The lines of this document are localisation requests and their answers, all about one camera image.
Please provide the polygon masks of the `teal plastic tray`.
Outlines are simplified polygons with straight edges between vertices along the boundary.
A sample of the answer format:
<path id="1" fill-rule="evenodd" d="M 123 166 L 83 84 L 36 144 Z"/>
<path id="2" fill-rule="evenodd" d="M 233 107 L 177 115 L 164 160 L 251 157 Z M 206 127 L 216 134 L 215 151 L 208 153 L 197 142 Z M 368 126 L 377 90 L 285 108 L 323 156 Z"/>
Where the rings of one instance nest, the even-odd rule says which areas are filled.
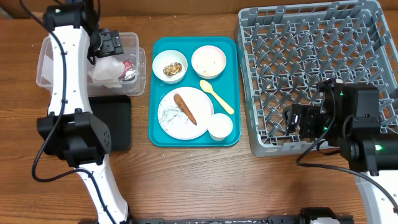
<path id="1" fill-rule="evenodd" d="M 226 66 L 209 83 L 234 113 L 231 133 L 216 141 L 208 126 L 219 126 L 214 114 L 225 109 L 200 88 L 202 79 L 192 65 L 194 52 L 203 46 L 219 48 Z M 229 37 L 163 37 L 153 46 L 148 135 L 159 147 L 229 147 L 241 137 L 239 69 L 236 44 Z"/>

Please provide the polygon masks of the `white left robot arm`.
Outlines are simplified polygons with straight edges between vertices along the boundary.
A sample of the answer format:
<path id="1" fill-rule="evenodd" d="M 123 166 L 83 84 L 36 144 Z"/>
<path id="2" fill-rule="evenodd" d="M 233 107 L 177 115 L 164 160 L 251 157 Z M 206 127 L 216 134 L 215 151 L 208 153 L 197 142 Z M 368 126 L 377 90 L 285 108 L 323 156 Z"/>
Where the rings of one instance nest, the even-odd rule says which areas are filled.
<path id="1" fill-rule="evenodd" d="M 98 223 L 133 223 L 109 164 L 111 132 L 90 106 L 87 64 L 123 54 L 116 30 L 99 27 L 100 8 L 93 1 L 65 1 L 49 6 L 39 24 L 49 32 L 53 53 L 53 87 L 47 115 L 37 120 L 44 143 L 32 165 L 36 174 L 43 153 L 66 161 L 70 171 L 47 178 L 52 182 L 77 173 L 91 195 Z"/>

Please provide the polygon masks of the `white round plate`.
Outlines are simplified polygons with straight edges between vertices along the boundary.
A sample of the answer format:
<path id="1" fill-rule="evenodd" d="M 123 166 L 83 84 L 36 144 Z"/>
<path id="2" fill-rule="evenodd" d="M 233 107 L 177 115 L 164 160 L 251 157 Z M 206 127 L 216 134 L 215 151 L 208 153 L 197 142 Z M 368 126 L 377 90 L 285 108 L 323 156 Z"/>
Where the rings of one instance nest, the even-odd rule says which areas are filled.
<path id="1" fill-rule="evenodd" d="M 174 102 L 178 93 L 197 121 L 195 126 Z M 213 103 L 201 90 L 184 86 L 168 92 L 160 101 L 158 110 L 160 127 L 171 137 L 191 140 L 207 132 L 209 118 L 214 115 Z"/>

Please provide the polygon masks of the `grey dishwasher rack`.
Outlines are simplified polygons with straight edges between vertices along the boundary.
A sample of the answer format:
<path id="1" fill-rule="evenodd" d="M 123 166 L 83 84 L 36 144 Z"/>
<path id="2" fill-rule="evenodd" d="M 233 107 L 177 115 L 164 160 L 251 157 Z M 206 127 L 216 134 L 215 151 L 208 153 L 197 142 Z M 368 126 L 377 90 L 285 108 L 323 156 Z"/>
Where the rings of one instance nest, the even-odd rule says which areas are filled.
<path id="1" fill-rule="evenodd" d="M 397 49 L 377 1 L 244 8 L 235 35 L 255 156 L 300 154 L 310 146 L 286 134 L 283 110 L 319 105 L 316 85 L 327 78 L 375 85 L 381 132 L 397 132 Z"/>

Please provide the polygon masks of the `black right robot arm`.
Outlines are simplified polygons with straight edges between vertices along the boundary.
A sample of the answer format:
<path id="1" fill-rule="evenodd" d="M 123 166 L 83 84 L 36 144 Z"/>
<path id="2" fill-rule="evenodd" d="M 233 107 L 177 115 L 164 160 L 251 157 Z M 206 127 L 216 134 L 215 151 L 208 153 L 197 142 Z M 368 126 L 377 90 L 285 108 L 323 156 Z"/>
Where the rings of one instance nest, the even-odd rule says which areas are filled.
<path id="1" fill-rule="evenodd" d="M 379 90 L 335 78 L 320 82 L 317 90 L 323 93 L 321 105 L 292 104 L 284 109 L 285 132 L 298 131 L 313 140 L 297 165 L 354 175 L 368 223 L 397 223 L 397 135 L 380 132 Z M 302 162 L 324 142 L 348 161 L 348 168 Z"/>

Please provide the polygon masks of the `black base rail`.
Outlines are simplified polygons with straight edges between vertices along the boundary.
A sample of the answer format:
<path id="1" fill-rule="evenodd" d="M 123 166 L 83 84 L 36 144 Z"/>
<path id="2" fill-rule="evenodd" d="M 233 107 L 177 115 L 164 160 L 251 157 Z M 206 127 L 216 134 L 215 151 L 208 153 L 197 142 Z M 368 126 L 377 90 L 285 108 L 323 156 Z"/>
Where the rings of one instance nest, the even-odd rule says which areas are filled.
<path id="1" fill-rule="evenodd" d="M 297 215 L 270 215 L 265 218 L 212 218 L 164 220 L 163 218 L 132 219 L 137 224 L 354 224 L 352 215 L 337 215 L 328 207 L 302 208 Z"/>

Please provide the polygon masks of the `brown food scraps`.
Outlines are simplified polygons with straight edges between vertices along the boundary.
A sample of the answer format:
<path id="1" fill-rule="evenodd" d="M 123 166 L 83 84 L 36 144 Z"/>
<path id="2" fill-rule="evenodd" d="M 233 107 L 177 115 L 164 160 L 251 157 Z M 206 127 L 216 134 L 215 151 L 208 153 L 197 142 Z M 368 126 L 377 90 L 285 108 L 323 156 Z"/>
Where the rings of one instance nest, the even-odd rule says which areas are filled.
<path id="1" fill-rule="evenodd" d="M 182 71 L 182 64 L 179 62 L 173 62 L 169 65 L 167 65 L 166 67 L 164 67 L 163 69 L 163 73 L 168 76 L 168 77 L 172 77 L 178 73 L 180 73 Z"/>

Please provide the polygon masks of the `black tray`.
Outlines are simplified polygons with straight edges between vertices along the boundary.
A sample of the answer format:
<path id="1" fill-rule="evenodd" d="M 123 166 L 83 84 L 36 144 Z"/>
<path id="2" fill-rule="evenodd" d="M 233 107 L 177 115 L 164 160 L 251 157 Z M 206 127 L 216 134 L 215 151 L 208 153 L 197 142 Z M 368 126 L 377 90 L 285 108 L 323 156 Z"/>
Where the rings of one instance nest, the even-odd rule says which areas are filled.
<path id="1" fill-rule="evenodd" d="M 132 144 L 131 99 L 127 95 L 89 97 L 93 114 L 110 130 L 112 152 L 128 151 Z"/>

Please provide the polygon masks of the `clear plastic bin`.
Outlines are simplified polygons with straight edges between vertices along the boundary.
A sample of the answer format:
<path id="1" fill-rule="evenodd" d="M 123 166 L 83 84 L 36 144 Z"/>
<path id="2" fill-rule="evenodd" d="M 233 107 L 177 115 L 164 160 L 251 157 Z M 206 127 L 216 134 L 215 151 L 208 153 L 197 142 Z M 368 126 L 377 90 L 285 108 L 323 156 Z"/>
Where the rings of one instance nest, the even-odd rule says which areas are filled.
<path id="1" fill-rule="evenodd" d="M 119 34 L 124 53 L 116 55 L 119 61 L 129 60 L 133 64 L 134 76 L 123 82 L 101 82 L 94 83 L 88 77 L 88 95 L 89 96 L 107 96 L 107 95 L 128 95 L 140 96 L 144 93 L 146 87 L 146 55 L 143 48 L 139 46 L 137 34 L 133 32 L 121 32 Z M 38 64 L 36 84 L 39 87 L 52 91 L 53 87 L 53 55 L 50 37 L 46 37 L 41 46 Z"/>

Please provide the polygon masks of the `white napkin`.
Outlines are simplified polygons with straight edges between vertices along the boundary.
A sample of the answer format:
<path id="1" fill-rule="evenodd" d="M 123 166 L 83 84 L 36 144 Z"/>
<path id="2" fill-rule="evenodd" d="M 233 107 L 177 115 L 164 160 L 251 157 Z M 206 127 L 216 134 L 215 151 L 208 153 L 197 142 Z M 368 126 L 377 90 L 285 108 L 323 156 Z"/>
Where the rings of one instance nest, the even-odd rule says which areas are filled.
<path id="1" fill-rule="evenodd" d="M 121 88 L 119 78 L 124 74 L 122 61 L 113 56 L 98 58 L 95 67 L 88 71 L 93 83 L 104 84 L 108 88 Z"/>

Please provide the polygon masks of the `pink empty bowl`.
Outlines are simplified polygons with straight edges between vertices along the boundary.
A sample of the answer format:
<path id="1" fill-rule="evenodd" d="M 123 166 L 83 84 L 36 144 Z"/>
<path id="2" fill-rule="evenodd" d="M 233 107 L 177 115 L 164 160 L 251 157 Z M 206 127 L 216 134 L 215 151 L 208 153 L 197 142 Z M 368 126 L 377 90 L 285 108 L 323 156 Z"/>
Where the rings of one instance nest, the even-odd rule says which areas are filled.
<path id="1" fill-rule="evenodd" d="M 197 75 L 204 79 L 214 79 L 225 69 L 226 55 L 214 45 L 204 45 L 194 51 L 191 63 Z"/>

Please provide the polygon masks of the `brown sausage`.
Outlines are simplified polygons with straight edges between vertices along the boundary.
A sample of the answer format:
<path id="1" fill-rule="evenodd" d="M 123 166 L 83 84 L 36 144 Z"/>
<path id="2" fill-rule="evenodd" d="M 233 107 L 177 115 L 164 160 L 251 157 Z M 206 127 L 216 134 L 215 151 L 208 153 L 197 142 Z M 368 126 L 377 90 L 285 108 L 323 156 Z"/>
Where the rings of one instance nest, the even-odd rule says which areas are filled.
<path id="1" fill-rule="evenodd" d="M 195 117 L 193 116 L 192 112 L 189 110 L 183 98 L 178 93 L 174 94 L 174 102 L 180 108 L 180 110 L 188 117 L 188 119 L 196 126 L 197 121 Z"/>

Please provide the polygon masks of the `red foil wrapper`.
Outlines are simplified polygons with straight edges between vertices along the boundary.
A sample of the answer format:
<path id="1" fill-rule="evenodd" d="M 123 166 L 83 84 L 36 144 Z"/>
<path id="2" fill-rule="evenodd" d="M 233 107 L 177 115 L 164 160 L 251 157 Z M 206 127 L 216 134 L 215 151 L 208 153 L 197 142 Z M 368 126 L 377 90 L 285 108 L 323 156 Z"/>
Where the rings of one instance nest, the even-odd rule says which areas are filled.
<path id="1" fill-rule="evenodd" d="M 135 82 L 137 79 L 137 70 L 136 66 L 132 64 L 130 60 L 125 60 L 124 64 L 124 73 L 119 77 L 120 82 Z"/>

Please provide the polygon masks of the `yellow plastic spoon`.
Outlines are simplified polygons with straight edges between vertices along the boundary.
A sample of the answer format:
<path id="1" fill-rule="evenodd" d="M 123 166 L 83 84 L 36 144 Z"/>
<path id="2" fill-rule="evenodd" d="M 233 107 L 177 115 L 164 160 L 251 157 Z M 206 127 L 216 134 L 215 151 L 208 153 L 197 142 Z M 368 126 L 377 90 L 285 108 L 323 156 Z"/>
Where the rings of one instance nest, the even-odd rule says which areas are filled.
<path id="1" fill-rule="evenodd" d="M 234 109 L 215 93 L 212 85 L 208 81 L 200 80 L 200 87 L 204 92 L 211 94 L 228 114 L 234 114 Z"/>

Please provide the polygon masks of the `white plastic cup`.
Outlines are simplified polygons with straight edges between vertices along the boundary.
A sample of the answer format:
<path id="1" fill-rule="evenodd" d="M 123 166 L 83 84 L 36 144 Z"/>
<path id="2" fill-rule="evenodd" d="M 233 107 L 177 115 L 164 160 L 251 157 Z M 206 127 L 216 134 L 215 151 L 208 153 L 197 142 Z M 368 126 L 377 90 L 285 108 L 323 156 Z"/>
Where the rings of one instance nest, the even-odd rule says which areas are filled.
<path id="1" fill-rule="evenodd" d="M 217 113 L 210 117 L 208 132 L 215 141 L 222 141 L 232 133 L 233 122 L 231 118 L 223 113 Z"/>

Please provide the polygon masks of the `white bowl with food scraps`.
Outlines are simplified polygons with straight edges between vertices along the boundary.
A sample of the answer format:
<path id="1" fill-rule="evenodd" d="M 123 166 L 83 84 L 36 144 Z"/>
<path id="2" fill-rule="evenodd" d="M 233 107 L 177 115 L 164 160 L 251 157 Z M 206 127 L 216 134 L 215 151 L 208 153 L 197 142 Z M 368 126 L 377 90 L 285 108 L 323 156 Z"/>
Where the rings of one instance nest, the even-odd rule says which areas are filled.
<path id="1" fill-rule="evenodd" d="M 185 56 L 176 50 L 165 50 L 157 54 L 152 62 L 154 75 L 167 84 L 178 83 L 187 72 Z"/>

